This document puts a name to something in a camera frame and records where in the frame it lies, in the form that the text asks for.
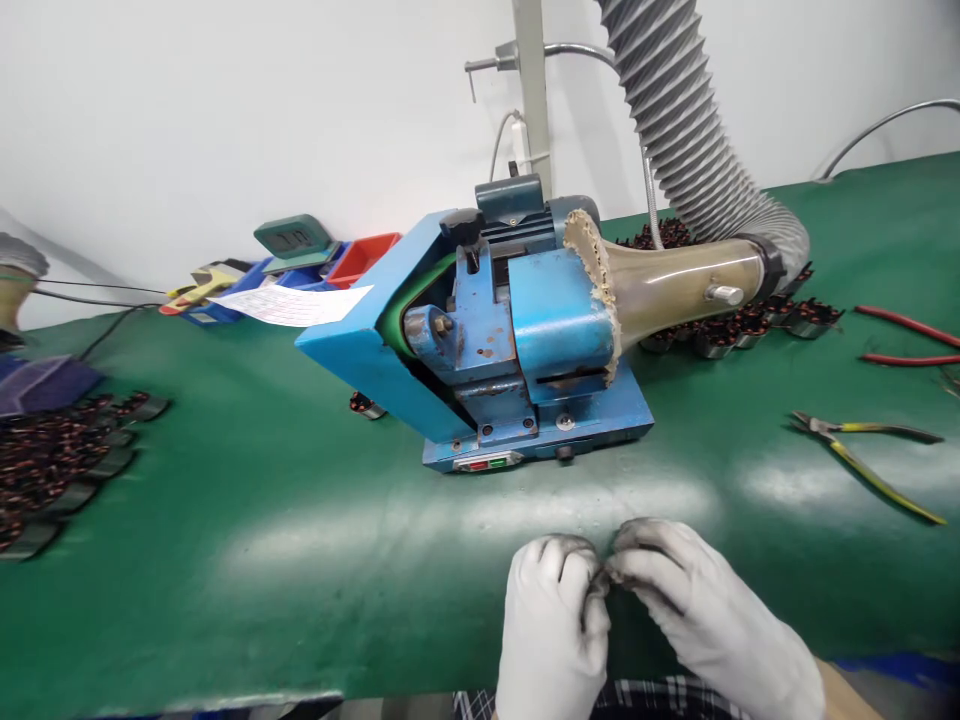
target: paper label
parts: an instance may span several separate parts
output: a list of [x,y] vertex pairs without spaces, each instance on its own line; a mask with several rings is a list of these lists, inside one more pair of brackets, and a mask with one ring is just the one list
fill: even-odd
[[269,285],[210,299],[261,322],[288,327],[311,327],[343,320],[371,290],[373,285],[326,292]]

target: plaid shirt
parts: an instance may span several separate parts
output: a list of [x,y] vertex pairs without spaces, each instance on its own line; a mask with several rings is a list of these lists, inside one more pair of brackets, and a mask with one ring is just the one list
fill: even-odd
[[[496,691],[458,692],[453,696],[456,720],[491,720]],[[591,720],[750,720],[736,705],[695,677],[675,675],[646,680],[608,680],[590,714]]]

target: metal pipe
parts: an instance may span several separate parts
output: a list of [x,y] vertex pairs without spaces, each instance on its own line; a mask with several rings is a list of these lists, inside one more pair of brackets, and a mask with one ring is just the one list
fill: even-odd
[[543,65],[543,9],[540,0],[513,0],[517,31],[516,58],[523,92],[523,119],[530,143],[530,169],[540,176],[545,197],[553,197],[550,127],[547,118],[547,73]]
[[586,55],[604,62],[610,67],[614,67],[613,52],[609,48],[597,47],[596,45],[587,45],[586,43],[550,43],[543,46],[543,54],[547,57],[551,55],[561,55],[570,53],[572,55]]
[[[473,60],[466,62],[463,65],[463,70],[470,77],[470,93],[473,95],[473,101],[476,102],[476,94],[473,90],[473,75],[472,73],[477,70],[488,70],[490,68],[496,68],[497,71],[502,70],[516,70],[518,67],[517,64],[517,43],[516,41],[512,43],[506,43],[497,48],[497,56],[492,58],[486,58],[484,60]],[[594,60],[599,60],[600,62],[608,65],[614,70],[616,67],[616,59],[614,57],[613,51],[609,48],[598,47],[597,45],[590,45],[588,43],[549,43],[543,46],[543,55],[545,58],[552,57],[554,55],[583,55],[584,57],[591,57]],[[523,73],[520,73],[521,82],[523,82]],[[526,111],[526,98],[524,98],[524,111]],[[531,139],[531,153],[533,152],[533,141]],[[657,217],[657,193],[653,185],[653,169],[650,167],[650,160],[647,157],[647,148],[640,143],[640,160],[643,167],[643,186],[646,190],[647,195],[647,212],[650,215],[650,237],[653,240],[653,246],[657,250],[663,250],[663,240],[660,238],[660,222]]]
[[[613,51],[609,48],[597,47],[596,45],[587,45],[586,43],[550,43],[544,46],[543,53],[546,57],[563,53],[584,55],[599,60],[614,70],[617,69]],[[653,240],[654,248],[663,250],[663,240],[660,239],[660,221],[657,218],[657,193],[653,186],[653,169],[650,167],[650,159],[647,157],[647,148],[644,147],[642,142],[640,143],[640,160],[643,165],[643,187],[647,192],[647,212],[650,214],[650,238]]]
[[867,137],[867,135],[872,133],[874,130],[883,127],[891,120],[896,120],[901,115],[906,115],[907,113],[911,113],[914,110],[923,110],[924,108],[928,108],[928,107],[945,107],[950,110],[956,110],[957,112],[960,112],[960,100],[955,100],[953,98],[941,98],[940,100],[927,100],[926,102],[917,103],[916,105],[910,105],[909,107],[901,108],[894,113],[890,113],[885,118],[883,118],[882,120],[878,120],[873,125],[871,125],[866,130],[864,130],[859,135],[857,135],[853,140],[848,142],[844,146],[843,150],[841,150],[837,154],[837,156],[830,162],[830,164],[827,166],[827,169],[823,171],[823,175],[817,178],[817,180],[828,180],[834,168],[837,167],[837,163],[839,163],[843,159],[843,156],[846,155],[851,150],[853,150],[853,148],[856,147],[857,143],[859,143],[861,140]]

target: hand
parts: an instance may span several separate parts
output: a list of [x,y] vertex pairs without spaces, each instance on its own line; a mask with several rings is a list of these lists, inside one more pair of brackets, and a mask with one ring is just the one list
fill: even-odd
[[720,553],[683,523],[631,520],[607,561],[636,593],[677,658],[754,720],[820,720],[813,655]]
[[507,579],[500,720],[586,720],[607,679],[610,618],[593,546],[548,535],[520,548]]

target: yellow pliers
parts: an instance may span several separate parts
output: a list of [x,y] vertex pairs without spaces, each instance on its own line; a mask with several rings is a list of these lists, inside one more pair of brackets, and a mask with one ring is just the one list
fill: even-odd
[[915,502],[904,497],[892,487],[887,485],[877,476],[875,472],[873,472],[873,470],[864,465],[856,455],[850,452],[843,445],[843,443],[837,440],[831,433],[882,432],[891,435],[899,435],[911,440],[917,440],[928,445],[943,442],[942,437],[939,435],[934,435],[933,433],[925,432],[924,430],[917,430],[916,428],[907,427],[905,425],[885,425],[883,423],[828,423],[824,420],[818,420],[817,418],[810,417],[805,413],[796,411],[794,411],[793,416],[800,421],[799,423],[793,423],[793,426],[797,430],[802,430],[803,432],[810,433],[811,435],[816,435],[821,440],[826,441],[831,450],[843,458],[843,460],[850,465],[850,467],[860,473],[860,475],[863,476],[863,479],[876,488],[877,491],[880,492],[884,497],[889,498],[900,507],[906,508],[910,512],[919,515],[929,522],[935,523],[936,525],[947,524],[947,521],[939,515],[934,515],[929,510],[924,510]]

